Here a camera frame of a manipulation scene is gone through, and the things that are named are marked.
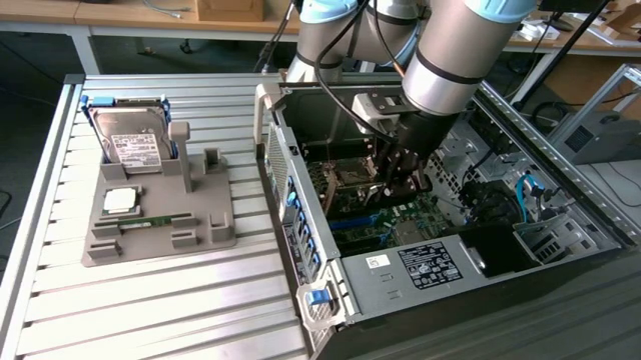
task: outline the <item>blue cable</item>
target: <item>blue cable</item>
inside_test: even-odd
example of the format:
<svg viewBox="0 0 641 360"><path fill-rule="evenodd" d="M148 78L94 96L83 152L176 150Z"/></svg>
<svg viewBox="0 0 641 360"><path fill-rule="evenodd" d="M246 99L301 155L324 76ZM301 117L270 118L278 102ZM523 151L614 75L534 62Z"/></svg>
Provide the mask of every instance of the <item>blue cable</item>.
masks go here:
<svg viewBox="0 0 641 360"><path fill-rule="evenodd" d="M542 184L538 184L536 181L534 180L534 176L530 174L524 174L518 178L516 181L516 200L518 200L518 205L520 206L520 212L522 212L522 222L527 222L527 208L524 207L524 200L523 200L523 184L524 181L530 183L531 187L536 187L540 190L544 190L544 186Z"/></svg>

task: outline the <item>robotic arm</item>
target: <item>robotic arm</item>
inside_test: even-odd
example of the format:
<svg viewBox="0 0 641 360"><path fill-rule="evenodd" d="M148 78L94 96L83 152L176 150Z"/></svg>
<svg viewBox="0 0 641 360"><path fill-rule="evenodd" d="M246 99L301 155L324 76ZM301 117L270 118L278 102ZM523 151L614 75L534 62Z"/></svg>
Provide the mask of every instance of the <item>robotic arm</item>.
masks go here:
<svg viewBox="0 0 641 360"><path fill-rule="evenodd" d="M319 9L319 3L340 3L343 9L351 11L349 16L323 22L323 29L308 25L305 10L308 15L309 10L315 7ZM371 0L365 15L360 11L365 5L361 4L356 11L355 3L355 0L309 0L303 3L300 18L304 25L286 81L316 80L312 76L301 76L309 74L308 69L301 70L304 66L316 66L315 74L323 78L321 85L323 80L336 80L336 71L328 70L333 66L339 74L339 64L347 55L380 62L379 56L384 56L381 41L371 37L375 32L367 29L372 27L373 11L377 11L379 19L383 13L388 21L381 37L396 52L397 60L401 62L401 57L408 57L407 48L413 47L411 29L419 28L415 25L415 11L408 10L413 8L415 1ZM439 147L520 20L535 9L535 0L431 0L429 6L431 16L401 79L401 92L385 94L373 90L356 95L351 106L349 116L357 116L355 120L360 123L360 131L365 134L373 132L377 137L371 146L369 163L371 171L385 182L385 189L376 193L373 201L381 197L401 198L415 194L415 191L431 190L423 174L427 157ZM337 37L337 31L331 31L335 21L347 23L347 26L353 24L347 32L339 26L343 29L341 37ZM320 50L315 52L315 49L327 44L327 34L328 38L333 38L333 41L339 38L339 41L331 51L327 48L323 50L327 55L323 57ZM365 39L365 46L360 44L361 39ZM349 52L361 48L365 49L360 52ZM317 53L320 55L313 63L309 59L316 59Z"/></svg>

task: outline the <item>floor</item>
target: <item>floor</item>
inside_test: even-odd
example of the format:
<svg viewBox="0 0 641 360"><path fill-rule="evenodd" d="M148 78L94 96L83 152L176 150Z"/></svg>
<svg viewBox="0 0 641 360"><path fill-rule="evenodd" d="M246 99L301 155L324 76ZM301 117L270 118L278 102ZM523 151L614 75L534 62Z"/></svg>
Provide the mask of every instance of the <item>floor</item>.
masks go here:
<svg viewBox="0 0 641 360"><path fill-rule="evenodd" d="M0 191L11 196L10 203L0 214L1 227L22 214L59 83L65 74L81 73L82 66L65 35L0 32L0 41ZM93 42L104 74L245 73L254 66L262 46L258 42L192 40L189 45L193 53L186 55L178 49L178 39L145 38L144 46L153 53L138 55L130 37L94 37ZM53 79L38 73L2 44ZM270 69L285 68L293 54L294 44L281 44ZM507 68L507 62L518 70L527 67L528 59L530 54L501 54L496 61L487 79L503 94L522 80L522 76L513 75ZM344 68L355 68L353 62L345 63ZM555 96L542 88L530 106L550 100L556 100ZM0 197L0 209L5 198ZM18 223L14 223L0 229L0 257L7 256L10 252L17 228Z"/></svg>

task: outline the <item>blue latch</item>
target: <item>blue latch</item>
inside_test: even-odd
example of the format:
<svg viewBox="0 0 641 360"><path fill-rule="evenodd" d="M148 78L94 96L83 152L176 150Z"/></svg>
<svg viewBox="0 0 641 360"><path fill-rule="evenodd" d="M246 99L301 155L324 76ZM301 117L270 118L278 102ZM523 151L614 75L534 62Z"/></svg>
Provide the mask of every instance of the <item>blue latch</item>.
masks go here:
<svg viewBox="0 0 641 360"><path fill-rule="evenodd" d="M311 290L304 294L308 305L320 305L331 301L329 290Z"/></svg>
<svg viewBox="0 0 641 360"><path fill-rule="evenodd" d="M112 107L114 103L114 99L112 97L101 96L94 97L93 101L90 102L92 107Z"/></svg>
<svg viewBox="0 0 641 360"><path fill-rule="evenodd" d="M294 200L296 200L296 192L290 191L289 196L286 197L286 206L292 206Z"/></svg>

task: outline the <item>hard drive label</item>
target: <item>hard drive label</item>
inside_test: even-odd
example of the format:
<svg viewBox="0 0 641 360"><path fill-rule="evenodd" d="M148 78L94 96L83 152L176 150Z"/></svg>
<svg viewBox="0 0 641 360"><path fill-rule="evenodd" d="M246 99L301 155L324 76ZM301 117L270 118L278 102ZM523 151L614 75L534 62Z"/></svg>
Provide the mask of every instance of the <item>hard drive label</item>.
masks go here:
<svg viewBox="0 0 641 360"><path fill-rule="evenodd" d="M152 133L112 135L110 140L122 167L160 166L158 145Z"/></svg>
<svg viewBox="0 0 641 360"><path fill-rule="evenodd" d="M441 242L400 250L397 255L419 290L463 278Z"/></svg>

